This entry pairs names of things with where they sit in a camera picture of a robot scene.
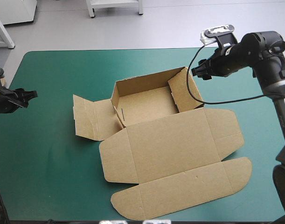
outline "wire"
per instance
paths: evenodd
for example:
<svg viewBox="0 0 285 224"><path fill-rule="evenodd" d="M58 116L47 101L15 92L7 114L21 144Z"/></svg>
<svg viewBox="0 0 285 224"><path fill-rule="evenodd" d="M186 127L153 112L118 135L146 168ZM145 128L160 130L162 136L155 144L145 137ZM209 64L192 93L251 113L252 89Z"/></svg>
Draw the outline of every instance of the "wire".
<svg viewBox="0 0 285 224"><path fill-rule="evenodd" d="M229 100L229 101L221 101L221 102L206 102L206 101L202 101L200 99L197 99L193 93L191 92L190 90L190 86L189 86L189 71L190 71L190 68L191 68L191 65L192 63L194 62L194 60L196 59L197 55L199 54L199 52L205 47L205 45L203 45L201 48L198 49L198 51L196 52L196 54L194 55L193 59L191 60L190 64L189 64L189 67L188 67L188 70L187 70L187 89L188 89L188 92L190 94L190 96L202 103L202 104L208 104L208 105L218 105L218 104L230 104L230 103L237 103L237 102L242 102L242 101L246 101L246 100L252 100L252 99L258 99L258 98L262 98L262 97L270 97L270 96L281 96L283 98L285 98L284 95L282 94L279 94L279 93L270 93L270 94L262 94L262 95L258 95L258 96L255 96L255 97L249 97L249 98L242 98L242 99L235 99L235 100Z"/></svg>
<svg viewBox="0 0 285 224"><path fill-rule="evenodd" d="M10 223L10 220L9 220L9 218L8 218L7 209L6 209L6 207L4 206L4 203L3 203L3 200L2 200L1 194L0 194L0 204L1 204L1 207L2 207L2 209L3 209L3 213L4 213L4 216L5 216L5 219L6 219L6 224L11 224L11 223Z"/></svg>

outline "white furniture leg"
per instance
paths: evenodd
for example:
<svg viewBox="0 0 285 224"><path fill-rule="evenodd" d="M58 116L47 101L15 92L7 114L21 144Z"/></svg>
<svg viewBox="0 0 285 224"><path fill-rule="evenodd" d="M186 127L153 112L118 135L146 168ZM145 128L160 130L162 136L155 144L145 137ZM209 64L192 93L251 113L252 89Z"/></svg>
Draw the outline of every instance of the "white furniture leg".
<svg viewBox="0 0 285 224"><path fill-rule="evenodd" d="M143 0L138 0L138 5L139 5L139 15L143 15Z"/></svg>
<svg viewBox="0 0 285 224"><path fill-rule="evenodd" d="M10 49L13 49L15 47L13 40L11 39L10 35L4 28L1 21L0 21L0 47L8 47Z"/></svg>
<svg viewBox="0 0 285 224"><path fill-rule="evenodd" d="M87 4L87 9L88 9L88 12L90 14L90 17L94 18L95 17L95 12L91 6L91 3L90 3L90 0L86 0L86 4Z"/></svg>

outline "green mat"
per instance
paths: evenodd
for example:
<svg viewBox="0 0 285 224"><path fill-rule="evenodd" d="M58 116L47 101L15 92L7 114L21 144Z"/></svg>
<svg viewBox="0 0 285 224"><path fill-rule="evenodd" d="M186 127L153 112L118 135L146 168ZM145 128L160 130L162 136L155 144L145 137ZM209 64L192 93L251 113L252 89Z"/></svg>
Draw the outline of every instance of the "green mat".
<svg viewBox="0 0 285 224"><path fill-rule="evenodd" d="M10 219L123 219L110 197L130 184L105 181L99 142L75 136L72 94L109 98L116 80L188 65L197 49L41 51L27 53L11 88L37 90L28 109L0 115L0 190ZM205 48L198 59L212 55ZM251 69L196 79L207 101L261 94ZM179 221L271 221L284 214L272 169L284 139L271 100L220 105L236 112L245 145L230 158L253 162L249 184L233 196L163 218Z"/></svg>

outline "white shelf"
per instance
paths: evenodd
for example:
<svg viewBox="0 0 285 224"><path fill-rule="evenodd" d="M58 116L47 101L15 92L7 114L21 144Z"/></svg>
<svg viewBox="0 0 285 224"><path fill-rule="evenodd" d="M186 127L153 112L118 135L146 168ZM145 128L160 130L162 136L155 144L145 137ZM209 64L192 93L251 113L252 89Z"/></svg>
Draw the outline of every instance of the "white shelf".
<svg viewBox="0 0 285 224"><path fill-rule="evenodd" d="M138 7L139 15L143 14L143 0L86 0L90 17L95 17L95 8Z"/></svg>
<svg viewBox="0 0 285 224"><path fill-rule="evenodd" d="M93 8L136 7L138 0L90 0Z"/></svg>

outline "cardboard side panel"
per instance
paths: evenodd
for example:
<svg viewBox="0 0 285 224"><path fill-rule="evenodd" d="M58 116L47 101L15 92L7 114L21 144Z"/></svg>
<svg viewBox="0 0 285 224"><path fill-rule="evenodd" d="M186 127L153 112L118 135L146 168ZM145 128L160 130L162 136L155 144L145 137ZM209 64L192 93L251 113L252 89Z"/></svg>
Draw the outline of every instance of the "cardboard side panel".
<svg viewBox="0 0 285 224"><path fill-rule="evenodd" d="M250 175L247 158L218 162L117 192L111 202L128 219L151 219L232 195Z"/></svg>
<svg viewBox="0 0 285 224"><path fill-rule="evenodd" d="M99 149L106 181L138 183L126 129L103 141Z"/></svg>
<svg viewBox="0 0 285 224"><path fill-rule="evenodd" d="M193 110L202 103L194 100L188 90L187 90L187 70L188 68L184 68L173 78L169 79L168 84L170 86L172 96L174 98L175 104L177 105L179 112ZM202 97L197 89L197 86L191 76L189 76L189 86L193 95L202 100Z"/></svg>
<svg viewBox="0 0 285 224"><path fill-rule="evenodd" d="M139 183L220 161L203 108L127 130Z"/></svg>
<svg viewBox="0 0 285 224"><path fill-rule="evenodd" d="M205 114L221 160L243 146L244 138L233 111L206 108Z"/></svg>
<svg viewBox="0 0 285 224"><path fill-rule="evenodd" d="M178 113L168 86L120 97L117 111L126 126Z"/></svg>
<svg viewBox="0 0 285 224"><path fill-rule="evenodd" d="M123 129L110 99L96 102L96 117L99 139L104 140Z"/></svg>
<svg viewBox="0 0 285 224"><path fill-rule="evenodd" d="M104 140L122 129L110 99L92 102L76 95L73 99L76 135Z"/></svg>
<svg viewBox="0 0 285 224"><path fill-rule="evenodd" d="M161 87L168 86L167 81L179 73L182 68L163 71L151 75L128 78L117 81L118 92L120 96L131 95L138 92L144 92Z"/></svg>
<svg viewBox="0 0 285 224"><path fill-rule="evenodd" d="M95 127L95 104L88 101L85 103L85 99L73 95L74 100L74 120L76 135L98 140Z"/></svg>
<svg viewBox="0 0 285 224"><path fill-rule="evenodd" d="M113 93L111 97L112 105L116 108L118 107L118 101L119 101L119 93L118 93L118 87L116 86L116 83L113 88Z"/></svg>

